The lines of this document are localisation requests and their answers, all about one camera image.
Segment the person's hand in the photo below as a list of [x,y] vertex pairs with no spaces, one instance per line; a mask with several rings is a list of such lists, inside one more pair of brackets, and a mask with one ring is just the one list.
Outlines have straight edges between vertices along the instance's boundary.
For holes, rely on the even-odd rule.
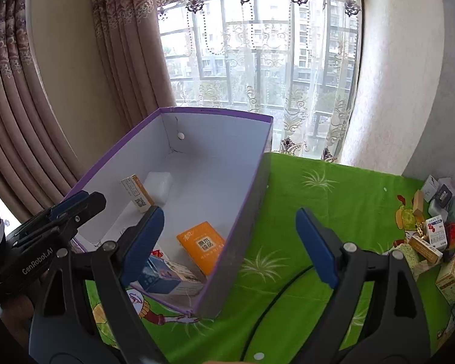
[[25,349],[29,345],[27,321],[34,315],[34,306],[25,295],[11,298],[0,305],[0,319],[9,333]]

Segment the blue gripper pad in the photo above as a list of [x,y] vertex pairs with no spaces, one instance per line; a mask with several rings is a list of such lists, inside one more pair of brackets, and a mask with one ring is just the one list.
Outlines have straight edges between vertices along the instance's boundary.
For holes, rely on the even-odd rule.
[[342,258],[342,242],[334,231],[322,226],[308,208],[297,211],[295,224],[320,280],[335,289],[339,284],[337,264]]
[[71,208],[73,205],[76,205],[78,202],[84,200],[89,196],[88,192],[81,190],[76,194],[70,196],[68,199],[60,202],[50,211],[49,221],[56,220],[60,215],[62,215],[66,210]]
[[130,283],[136,281],[141,275],[145,263],[162,233],[165,223],[163,211],[160,207],[152,207],[151,209],[145,213],[136,226],[129,227],[138,228],[139,232],[136,239],[131,243],[123,260],[123,271],[120,276],[120,283],[123,287],[128,287]]

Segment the screw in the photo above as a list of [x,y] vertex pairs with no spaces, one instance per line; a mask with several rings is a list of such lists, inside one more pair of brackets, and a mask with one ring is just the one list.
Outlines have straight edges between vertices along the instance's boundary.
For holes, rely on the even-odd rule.
[[66,257],[67,256],[67,249],[66,248],[61,248],[56,252],[56,256],[61,258],[61,257]]
[[399,250],[393,250],[393,257],[398,260],[403,260],[404,256],[403,253],[401,253]]
[[343,248],[346,252],[349,252],[349,253],[354,253],[357,250],[357,246],[355,244],[353,244],[352,242],[346,242],[343,245]]
[[111,250],[115,250],[116,242],[114,242],[114,241],[106,241],[101,247],[106,252],[110,252]]

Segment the curtain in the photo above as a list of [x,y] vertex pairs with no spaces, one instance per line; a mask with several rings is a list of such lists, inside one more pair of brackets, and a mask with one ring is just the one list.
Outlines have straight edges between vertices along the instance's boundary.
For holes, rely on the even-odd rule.
[[96,39],[118,114],[131,128],[175,105],[155,0],[91,0]]
[[271,115],[273,151],[336,159],[361,0],[157,0],[157,10],[177,105]]
[[2,0],[0,198],[24,221],[60,202],[82,174],[32,59],[25,0]]

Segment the orange medicine box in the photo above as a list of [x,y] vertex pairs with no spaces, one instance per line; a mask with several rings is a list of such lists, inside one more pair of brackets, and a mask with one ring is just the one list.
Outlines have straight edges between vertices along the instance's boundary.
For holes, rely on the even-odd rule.
[[178,241],[205,275],[211,274],[224,247],[224,238],[203,222],[177,236]]

